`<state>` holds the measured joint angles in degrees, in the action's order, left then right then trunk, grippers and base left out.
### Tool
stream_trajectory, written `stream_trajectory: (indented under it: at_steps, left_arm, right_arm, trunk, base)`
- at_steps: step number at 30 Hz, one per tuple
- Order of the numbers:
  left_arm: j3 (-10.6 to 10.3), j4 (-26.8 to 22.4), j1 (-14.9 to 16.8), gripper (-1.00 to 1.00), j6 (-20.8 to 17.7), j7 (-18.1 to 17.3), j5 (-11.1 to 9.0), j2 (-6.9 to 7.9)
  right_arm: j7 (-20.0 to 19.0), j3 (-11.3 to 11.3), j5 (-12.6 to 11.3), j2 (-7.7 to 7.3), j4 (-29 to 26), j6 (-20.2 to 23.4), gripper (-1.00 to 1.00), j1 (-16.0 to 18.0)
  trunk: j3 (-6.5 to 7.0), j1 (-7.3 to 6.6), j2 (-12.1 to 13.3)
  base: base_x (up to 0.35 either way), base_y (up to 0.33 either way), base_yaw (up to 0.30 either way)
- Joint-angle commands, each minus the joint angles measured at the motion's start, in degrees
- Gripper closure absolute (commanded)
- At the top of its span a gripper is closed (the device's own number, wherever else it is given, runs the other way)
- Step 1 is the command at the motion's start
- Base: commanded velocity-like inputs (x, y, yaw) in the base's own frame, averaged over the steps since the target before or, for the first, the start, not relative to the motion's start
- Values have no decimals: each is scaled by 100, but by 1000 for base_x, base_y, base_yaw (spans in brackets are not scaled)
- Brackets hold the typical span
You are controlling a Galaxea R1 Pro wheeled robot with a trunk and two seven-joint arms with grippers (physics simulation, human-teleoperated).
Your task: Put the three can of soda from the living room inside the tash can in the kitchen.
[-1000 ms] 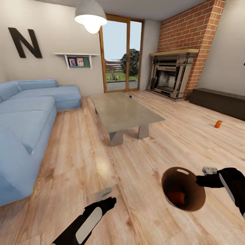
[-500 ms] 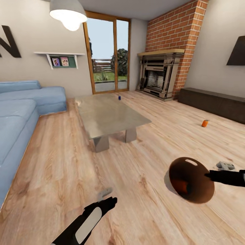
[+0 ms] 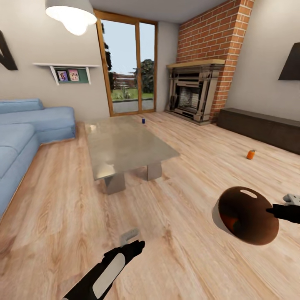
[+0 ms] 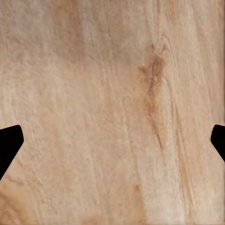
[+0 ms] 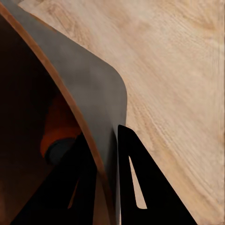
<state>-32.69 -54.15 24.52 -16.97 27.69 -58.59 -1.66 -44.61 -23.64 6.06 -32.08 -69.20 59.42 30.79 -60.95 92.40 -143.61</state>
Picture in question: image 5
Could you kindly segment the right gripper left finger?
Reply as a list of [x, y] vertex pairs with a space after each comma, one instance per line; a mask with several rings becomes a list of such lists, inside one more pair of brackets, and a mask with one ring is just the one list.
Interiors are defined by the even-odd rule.
[[96, 179], [96, 163], [81, 132], [10, 225], [92, 225]]

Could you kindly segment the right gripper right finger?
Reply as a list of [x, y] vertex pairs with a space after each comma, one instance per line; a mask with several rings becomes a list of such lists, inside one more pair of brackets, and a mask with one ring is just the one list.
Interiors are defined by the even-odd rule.
[[[198, 225], [136, 133], [118, 125], [121, 225]], [[147, 209], [138, 208], [129, 157]]]

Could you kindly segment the trash can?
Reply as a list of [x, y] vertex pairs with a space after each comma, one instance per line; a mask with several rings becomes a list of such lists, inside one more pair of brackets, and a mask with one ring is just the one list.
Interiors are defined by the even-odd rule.
[[40, 143], [59, 94], [96, 163], [92, 225], [121, 225], [117, 128], [126, 126], [128, 102], [122, 77], [12, 0], [0, 0], [0, 225], [10, 225], [52, 170]]

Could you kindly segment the can of soda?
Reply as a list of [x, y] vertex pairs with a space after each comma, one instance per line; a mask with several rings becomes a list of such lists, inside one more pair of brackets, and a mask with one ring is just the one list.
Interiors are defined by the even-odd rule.
[[82, 132], [67, 101], [62, 94], [56, 96], [48, 108], [40, 143], [41, 154], [51, 169]]

